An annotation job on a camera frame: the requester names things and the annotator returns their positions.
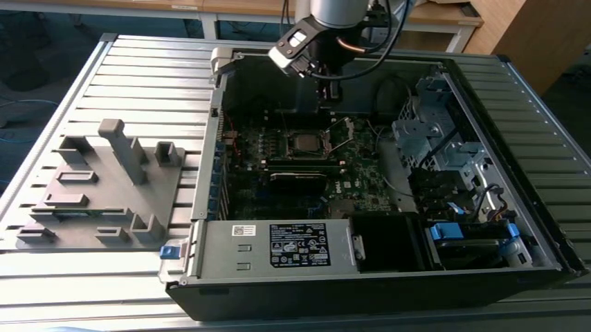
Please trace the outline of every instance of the motherboard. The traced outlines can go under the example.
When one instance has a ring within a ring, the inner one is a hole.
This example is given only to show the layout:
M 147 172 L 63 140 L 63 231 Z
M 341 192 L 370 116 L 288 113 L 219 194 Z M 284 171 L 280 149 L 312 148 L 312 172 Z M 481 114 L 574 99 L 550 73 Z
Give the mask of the motherboard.
M 394 210 L 376 151 L 388 128 L 366 117 L 235 113 L 223 125 L 229 219 L 341 219 L 356 210 Z

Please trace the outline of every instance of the barcode sticker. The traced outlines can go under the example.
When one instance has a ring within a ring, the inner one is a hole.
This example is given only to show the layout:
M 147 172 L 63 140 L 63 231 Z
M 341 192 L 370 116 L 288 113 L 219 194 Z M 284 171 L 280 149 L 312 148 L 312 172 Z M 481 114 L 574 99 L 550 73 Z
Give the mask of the barcode sticker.
M 254 225 L 233 225 L 231 226 L 231 236 L 233 237 L 253 237 L 253 236 L 255 236 L 255 226 Z
M 171 9 L 195 10 L 195 6 L 177 6 L 171 5 Z

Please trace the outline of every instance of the wooden cabinet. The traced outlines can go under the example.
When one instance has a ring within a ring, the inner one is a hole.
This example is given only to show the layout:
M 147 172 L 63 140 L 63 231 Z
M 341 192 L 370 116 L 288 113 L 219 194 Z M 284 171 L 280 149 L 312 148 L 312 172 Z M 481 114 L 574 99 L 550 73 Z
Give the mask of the wooden cabinet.
M 465 53 L 506 55 L 537 94 L 591 42 L 589 0 L 470 0 L 484 19 Z

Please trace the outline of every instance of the slotted metal surface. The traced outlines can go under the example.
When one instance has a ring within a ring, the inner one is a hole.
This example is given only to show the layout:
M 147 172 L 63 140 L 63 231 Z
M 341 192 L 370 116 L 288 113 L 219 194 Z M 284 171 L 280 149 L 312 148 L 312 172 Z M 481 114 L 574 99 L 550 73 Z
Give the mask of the slotted metal surface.
M 170 220 L 170 237 L 187 234 L 195 171 L 206 123 L 210 50 L 218 45 L 263 48 L 235 41 L 118 36 L 102 41 L 39 142 L 0 200 L 1 225 L 23 224 L 27 208 L 41 200 L 43 185 L 61 157 L 49 152 L 58 136 L 89 135 L 93 145 L 102 118 L 121 118 L 125 134 L 143 147 L 163 138 L 187 151 Z M 433 53 L 400 52 L 433 56 Z M 553 124 L 510 66 L 494 57 L 446 55 L 458 64 L 549 211 L 591 261 L 591 178 L 576 146 Z M 402 313 L 393 316 L 321 317 L 293 321 L 193 322 L 163 292 L 155 274 L 155 252 L 9 253 L 0 256 L 0 330 L 74 326 L 95 330 L 205 329 L 266 327 L 286 329 L 360 324 L 398 324 L 441 320 L 520 319 L 591 313 L 591 275 L 553 290 L 533 290 L 486 308 Z

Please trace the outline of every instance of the power supply label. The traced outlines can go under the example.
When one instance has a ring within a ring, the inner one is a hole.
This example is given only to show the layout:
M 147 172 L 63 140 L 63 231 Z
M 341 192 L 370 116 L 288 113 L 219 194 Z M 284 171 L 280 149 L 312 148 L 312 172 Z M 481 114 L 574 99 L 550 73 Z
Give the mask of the power supply label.
M 267 233 L 274 268 L 330 265 L 325 223 L 269 225 Z

